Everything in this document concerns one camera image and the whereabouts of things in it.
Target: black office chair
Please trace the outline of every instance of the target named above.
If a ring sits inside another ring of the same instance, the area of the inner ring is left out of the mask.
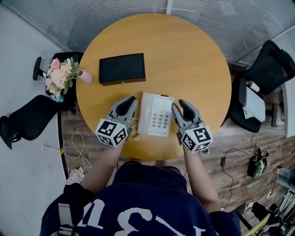
[[[62,104],[38,95],[9,117],[0,118],[0,136],[10,149],[21,138],[35,140],[61,109]]]
[[[68,58],[73,58],[74,62],[80,63],[82,56],[84,53],[78,53],[78,52],[70,52],[70,53],[56,53],[53,57],[53,59],[58,59],[60,62],[64,62]],[[43,76],[43,70],[40,69],[40,63],[41,63],[42,57],[38,57],[35,63],[34,71],[33,71],[33,80],[38,79],[38,75]],[[68,89],[67,94],[65,95],[65,105],[64,110],[71,110],[72,113],[76,113],[74,110],[75,102],[77,101],[77,94],[76,94],[76,80],[73,80],[73,86]]]
[[[261,122],[255,117],[245,119],[241,93],[246,91],[247,81],[253,81],[260,88],[256,93],[261,99],[286,81],[295,76],[295,63],[291,56],[280,49],[273,41],[267,40],[249,70],[239,72],[232,84],[230,107],[228,116],[240,127],[257,133]],[[275,124],[275,110],[267,111],[266,115],[273,114],[272,124]]]

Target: white flower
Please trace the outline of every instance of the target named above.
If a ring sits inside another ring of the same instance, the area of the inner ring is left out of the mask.
[[[55,83],[56,85],[60,83],[60,81],[64,81],[65,80],[64,77],[65,77],[65,73],[63,70],[55,69],[52,71],[51,79],[52,79],[52,82]]]
[[[66,60],[66,64],[68,65],[68,67],[70,68],[70,70],[72,69],[72,63],[71,63],[71,60],[68,58],[67,60]]]
[[[51,76],[53,69],[50,67],[49,70],[47,71],[47,76]]]
[[[65,88],[65,83],[63,81],[60,81],[56,84],[56,86],[60,89],[64,89]]]
[[[64,64],[60,66],[60,69],[63,71],[65,76],[68,76],[71,74],[72,67],[70,67],[68,64]]]

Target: table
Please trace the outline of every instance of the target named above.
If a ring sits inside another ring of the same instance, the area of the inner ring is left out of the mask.
[[[110,86],[98,82],[101,58],[132,53],[144,53],[145,82]],[[218,46],[194,24],[170,15],[140,14],[110,25],[90,43],[80,69],[94,75],[92,84],[77,79],[78,104],[93,132],[112,105],[126,96],[138,98],[138,116],[143,92],[173,96],[176,104],[179,99],[189,101],[213,134],[230,104],[230,72]],[[172,121],[168,138],[142,136],[135,141],[131,135],[122,154],[147,160],[182,156],[176,132]]]

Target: vase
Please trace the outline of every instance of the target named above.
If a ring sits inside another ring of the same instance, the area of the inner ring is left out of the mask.
[[[85,83],[93,82],[93,75],[91,75],[88,71],[80,70],[78,77],[83,80]]]
[[[63,95],[57,96],[57,95],[51,94],[50,99],[55,102],[65,102],[65,97]]]

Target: backpack strap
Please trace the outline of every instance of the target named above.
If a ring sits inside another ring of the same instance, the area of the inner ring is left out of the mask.
[[[71,209],[69,204],[59,203],[59,236],[74,236]]]

